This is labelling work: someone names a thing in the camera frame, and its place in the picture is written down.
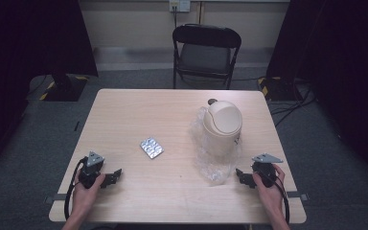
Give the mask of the black folding chair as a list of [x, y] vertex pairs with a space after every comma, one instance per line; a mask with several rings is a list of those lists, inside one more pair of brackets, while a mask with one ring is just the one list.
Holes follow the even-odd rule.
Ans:
[[173, 88], [184, 75], [223, 80], [229, 89], [241, 36], [226, 27], [184, 24], [172, 32]]

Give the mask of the person's right hand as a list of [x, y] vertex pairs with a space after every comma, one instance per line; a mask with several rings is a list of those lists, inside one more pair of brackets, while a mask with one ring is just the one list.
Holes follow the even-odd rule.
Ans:
[[271, 218], [283, 216], [283, 182], [285, 179], [285, 173], [282, 169], [277, 165], [273, 165], [273, 167], [277, 173], [277, 178], [275, 184], [270, 188], [267, 188], [264, 185], [261, 177], [256, 172], [252, 174], [253, 180], [257, 185], [261, 203], [263, 204], [267, 215]]

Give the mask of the person's left hand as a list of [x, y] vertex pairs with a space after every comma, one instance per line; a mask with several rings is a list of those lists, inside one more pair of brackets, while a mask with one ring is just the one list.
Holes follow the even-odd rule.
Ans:
[[86, 189], [78, 179], [75, 180], [71, 212], [72, 217], [84, 218], [88, 215], [96, 201], [97, 194], [104, 182], [104, 179], [105, 175], [100, 174], [89, 189]]

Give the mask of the clear plastic bag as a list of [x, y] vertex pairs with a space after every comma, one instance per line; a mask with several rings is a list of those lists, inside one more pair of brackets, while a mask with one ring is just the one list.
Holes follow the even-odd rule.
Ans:
[[207, 108], [201, 107], [190, 125], [195, 165], [211, 184], [224, 184], [238, 164], [242, 153], [242, 140], [239, 134], [234, 138], [220, 138], [210, 134], [203, 125], [206, 114]]

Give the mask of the white wall socket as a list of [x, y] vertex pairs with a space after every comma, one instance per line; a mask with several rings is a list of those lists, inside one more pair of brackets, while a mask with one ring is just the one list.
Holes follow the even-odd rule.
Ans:
[[189, 12], [191, 10], [190, 0], [169, 0], [170, 12]]

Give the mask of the beige swing-lid trash bin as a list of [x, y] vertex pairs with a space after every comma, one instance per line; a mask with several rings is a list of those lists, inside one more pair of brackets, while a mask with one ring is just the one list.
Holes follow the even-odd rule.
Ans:
[[242, 113], [231, 102], [216, 101], [204, 113], [202, 124], [207, 140], [204, 148], [214, 156], [231, 154], [239, 143]]

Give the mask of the black stand base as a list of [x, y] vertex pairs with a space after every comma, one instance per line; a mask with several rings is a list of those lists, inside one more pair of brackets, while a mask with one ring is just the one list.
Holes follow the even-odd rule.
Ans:
[[301, 101], [302, 96], [296, 85], [280, 77], [261, 77], [258, 79], [258, 85], [267, 101]]
[[88, 82], [87, 77], [68, 76], [66, 74], [56, 74], [52, 78], [54, 81], [49, 84], [40, 97], [41, 101], [77, 102]]

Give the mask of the silver pill blister pack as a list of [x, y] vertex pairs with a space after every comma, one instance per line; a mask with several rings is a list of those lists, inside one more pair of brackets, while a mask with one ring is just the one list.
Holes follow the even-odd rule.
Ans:
[[140, 147], [150, 159], [154, 159], [164, 152], [164, 148], [152, 137], [143, 140]]

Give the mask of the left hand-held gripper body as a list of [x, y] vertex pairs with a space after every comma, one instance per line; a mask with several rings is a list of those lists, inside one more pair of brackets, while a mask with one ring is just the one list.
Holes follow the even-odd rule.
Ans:
[[95, 183], [96, 178], [100, 175], [101, 168], [104, 164], [104, 158], [95, 151], [90, 151], [83, 160], [83, 166], [79, 174], [79, 183], [85, 189], [89, 189]]

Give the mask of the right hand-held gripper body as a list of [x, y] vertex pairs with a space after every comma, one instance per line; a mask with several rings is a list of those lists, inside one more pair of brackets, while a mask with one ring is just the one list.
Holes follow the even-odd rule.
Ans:
[[274, 169], [274, 163], [282, 163], [283, 160], [272, 156], [268, 153], [262, 153], [252, 158], [253, 164], [251, 165], [254, 173], [257, 173], [264, 185], [269, 188], [276, 181], [276, 171]]

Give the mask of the grey bar under table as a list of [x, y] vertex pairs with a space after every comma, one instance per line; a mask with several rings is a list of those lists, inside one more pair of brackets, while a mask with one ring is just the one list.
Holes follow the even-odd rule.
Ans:
[[[53, 204], [56, 200], [64, 200], [67, 197], [67, 194], [55, 194], [55, 195], [48, 195], [44, 198], [44, 202], [46, 204]], [[302, 194], [298, 191], [287, 192], [287, 197], [297, 197], [300, 198], [302, 201], [307, 201], [310, 199], [308, 194]]]

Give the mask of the dark curtain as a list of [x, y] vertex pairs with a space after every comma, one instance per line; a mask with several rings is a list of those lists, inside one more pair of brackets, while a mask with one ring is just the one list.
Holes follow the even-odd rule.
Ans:
[[289, 0], [266, 75], [309, 80], [368, 165], [368, 0]]
[[80, 0], [0, 0], [0, 152], [31, 80], [56, 74], [98, 74]]

